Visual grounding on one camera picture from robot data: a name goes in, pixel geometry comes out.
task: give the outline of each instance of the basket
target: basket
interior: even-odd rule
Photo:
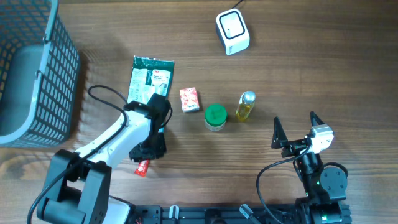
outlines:
[[[67,140],[80,58],[58,0],[0,1],[0,145]]]

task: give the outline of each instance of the red and white packet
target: red and white packet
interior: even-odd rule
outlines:
[[[149,160],[141,161],[134,173],[141,177],[145,177],[147,175],[148,166],[149,166]]]
[[[184,113],[199,110],[198,93],[195,87],[180,90],[180,98]]]

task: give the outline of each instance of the green lid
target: green lid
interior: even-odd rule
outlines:
[[[205,119],[211,126],[217,127],[224,124],[226,121],[226,109],[223,105],[213,104],[207,107]]]

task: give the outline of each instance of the yellow bottle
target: yellow bottle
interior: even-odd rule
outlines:
[[[247,91],[242,94],[238,109],[236,110],[236,118],[239,121],[245,121],[248,118],[254,107],[255,100],[256,94],[253,91]]]

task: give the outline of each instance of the wooden table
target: wooden table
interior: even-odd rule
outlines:
[[[72,135],[53,149],[0,150],[0,223],[25,221],[58,149],[78,149],[114,123],[118,112],[86,90],[104,84],[127,94],[134,55],[175,61],[168,153],[151,162],[146,178],[134,175],[137,164],[126,158],[113,172],[111,195],[138,205],[259,205],[257,173],[281,160],[280,150],[271,149],[273,118],[279,116],[293,140],[308,133],[314,110],[335,131],[323,161],[349,170],[345,203],[354,223],[396,223],[396,2],[247,1],[240,8],[251,44],[227,57],[215,17],[234,3],[61,4],[82,58]],[[193,86],[203,109],[226,107],[224,130],[207,130],[203,110],[182,113],[178,90]],[[234,112],[246,90],[257,93],[257,103],[239,123]],[[118,100],[107,91],[96,94]],[[305,196],[290,163],[266,172],[261,189],[268,203]]]

